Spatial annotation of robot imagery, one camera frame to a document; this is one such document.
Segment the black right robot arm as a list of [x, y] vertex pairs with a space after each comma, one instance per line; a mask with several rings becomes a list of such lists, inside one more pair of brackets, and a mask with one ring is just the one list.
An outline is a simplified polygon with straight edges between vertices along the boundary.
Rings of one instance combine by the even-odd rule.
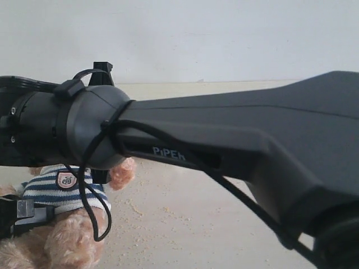
[[148, 101], [96, 62], [61, 84], [1, 77], [2, 268], [93, 268], [112, 226], [104, 186], [134, 158], [200, 170], [317, 268], [358, 267], [358, 73]]

